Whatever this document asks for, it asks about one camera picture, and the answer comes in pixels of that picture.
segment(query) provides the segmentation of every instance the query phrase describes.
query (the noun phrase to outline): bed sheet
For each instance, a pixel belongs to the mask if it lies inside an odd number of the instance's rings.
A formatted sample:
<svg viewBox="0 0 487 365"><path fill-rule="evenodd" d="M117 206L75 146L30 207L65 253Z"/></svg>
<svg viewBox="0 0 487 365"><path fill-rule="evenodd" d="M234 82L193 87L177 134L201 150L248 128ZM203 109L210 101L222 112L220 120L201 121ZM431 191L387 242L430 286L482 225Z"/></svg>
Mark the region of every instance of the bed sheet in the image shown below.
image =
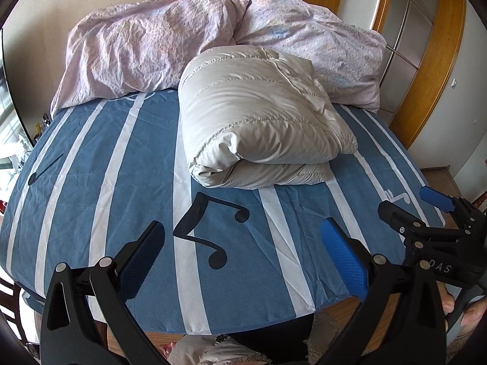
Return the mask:
<svg viewBox="0 0 487 365"><path fill-rule="evenodd" d="M166 229L165 246L138 295L127 302L146 331L237 332L346 298L321 244L323 219L335 218L349 236L391 262L403 260L404 247L377 216L382 200L430 226L443 222L418 196L422 174L376 115L335 108L359 150L330 162L333 177L323 184L253 191L206 189L191 179L173 89L64 109L35 146L10 198L0 230L0 265L45 297L57 263L79 268L114 256L157 220ZM29 185L34 172L37 179ZM224 248L227 262L220 269L209 265L213 250L171 234L198 192L238 206L210 201L192 233ZM245 222L236 221L239 208L249 211ZM96 303L90 305L103 320Z"/></svg>

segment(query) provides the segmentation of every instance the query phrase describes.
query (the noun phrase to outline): black music note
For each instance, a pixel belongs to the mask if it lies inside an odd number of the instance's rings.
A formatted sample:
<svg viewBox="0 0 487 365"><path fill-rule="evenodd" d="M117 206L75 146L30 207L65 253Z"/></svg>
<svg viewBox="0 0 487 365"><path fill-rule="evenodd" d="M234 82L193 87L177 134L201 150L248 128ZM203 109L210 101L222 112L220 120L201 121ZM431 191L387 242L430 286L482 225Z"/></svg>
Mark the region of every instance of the black music note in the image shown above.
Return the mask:
<svg viewBox="0 0 487 365"><path fill-rule="evenodd" d="M235 220L237 222L243 223L250 217L249 210L243 206L208 196L203 192L198 192L194 198L193 204L178 222L172 234L177 238L193 241L195 243L200 243L204 246L213 248L215 252L208 258L208 264L212 269L221 269L226 265L226 251L218 244L215 244L209 240L188 236L189 233L200 223L203 215L205 215L206 207L208 207L208 203L210 202L238 209L238 211L235 213Z"/></svg>
<svg viewBox="0 0 487 365"><path fill-rule="evenodd" d="M37 171L36 172L33 172L32 175L29 177L29 181L28 181L28 185L32 185L33 183L35 183L37 181L37 179L42 176L54 163L56 163L59 159L61 159L61 157L63 156L64 154L61 154L59 155L56 159L54 159L51 164L49 164L49 166L47 166L44 170L42 170L39 174L37 174Z"/></svg>

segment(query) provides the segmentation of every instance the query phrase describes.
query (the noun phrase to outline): wooden floor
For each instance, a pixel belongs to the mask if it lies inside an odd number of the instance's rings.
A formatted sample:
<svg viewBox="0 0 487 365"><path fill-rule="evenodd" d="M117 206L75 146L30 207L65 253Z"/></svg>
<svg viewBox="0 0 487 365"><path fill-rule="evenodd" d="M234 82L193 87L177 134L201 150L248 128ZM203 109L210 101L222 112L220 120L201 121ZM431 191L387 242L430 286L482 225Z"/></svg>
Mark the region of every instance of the wooden floor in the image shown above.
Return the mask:
<svg viewBox="0 0 487 365"><path fill-rule="evenodd" d="M447 168L437 168L437 169L425 169L422 171L428 184L430 187L445 193L446 195L453 195L455 197L461 196L458 187L455 184L450 172ZM447 214L445 215L446 227L449 228L456 228L456 225L451 219L451 217ZM384 310L384 314L377 326L377 329L367 346L366 351L375 350L379 347L384 334L387 331L389 323L391 322L391 318L394 314L394 310L398 303L398 294L391 295L389 298L389 302ZM345 299L337 304L333 304L332 306L328 306L326 311L342 326L344 327L348 320L353 315L355 309L359 305L359 300L355 297L351 297ZM168 335L164 333L155 333L149 332L147 333L150 341L155 345L163 345L169 342L177 342L183 335ZM112 351L115 351L119 354L123 354L120 350L115 338L111 334L111 331L108 331L108 345Z"/></svg>

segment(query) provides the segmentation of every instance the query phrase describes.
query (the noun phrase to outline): wooden chair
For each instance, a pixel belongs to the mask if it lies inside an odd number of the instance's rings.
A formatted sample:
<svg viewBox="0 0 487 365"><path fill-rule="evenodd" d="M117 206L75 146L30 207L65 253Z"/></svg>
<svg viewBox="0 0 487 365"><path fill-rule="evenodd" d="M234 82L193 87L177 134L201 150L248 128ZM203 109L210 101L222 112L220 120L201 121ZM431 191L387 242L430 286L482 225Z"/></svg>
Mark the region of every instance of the wooden chair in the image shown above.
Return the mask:
<svg viewBox="0 0 487 365"><path fill-rule="evenodd" d="M9 283L8 281L3 280L2 278L0 278L0 286L4 286L13 291L13 294L9 295L0 289L0 306L7 308L14 313L14 316L11 317L10 315L7 315L2 312L2 314L4 315L7 321L10 321L11 323L15 324L15 326L19 330L20 341L25 346L27 344L27 338L25 337L25 331L20 321L20 307L19 307L19 297L20 297L21 288L17 284Z"/></svg>

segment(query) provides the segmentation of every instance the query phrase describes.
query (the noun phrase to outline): silver screw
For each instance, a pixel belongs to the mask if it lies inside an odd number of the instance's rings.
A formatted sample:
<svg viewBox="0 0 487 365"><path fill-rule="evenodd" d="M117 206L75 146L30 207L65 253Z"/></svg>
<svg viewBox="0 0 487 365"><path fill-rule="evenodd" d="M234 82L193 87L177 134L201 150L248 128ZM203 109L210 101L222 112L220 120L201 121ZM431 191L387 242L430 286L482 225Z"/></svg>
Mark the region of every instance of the silver screw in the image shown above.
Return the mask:
<svg viewBox="0 0 487 365"><path fill-rule="evenodd" d="M61 273L66 268L66 264L64 262L58 263L56 265L56 272Z"/></svg>
<svg viewBox="0 0 487 365"><path fill-rule="evenodd" d="M111 265L111 258L106 256L105 258L101 258L98 263L102 268L109 267Z"/></svg>
<svg viewBox="0 0 487 365"><path fill-rule="evenodd" d="M419 265L424 270L428 270L431 267L431 265L429 264L429 262L428 261L425 261L424 259L419 262Z"/></svg>
<svg viewBox="0 0 487 365"><path fill-rule="evenodd" d="M384 255L382 255L382 254L376 254L373 256L372 259L378 265L384 265L387 262L386 257L384 257Z"/></svg>

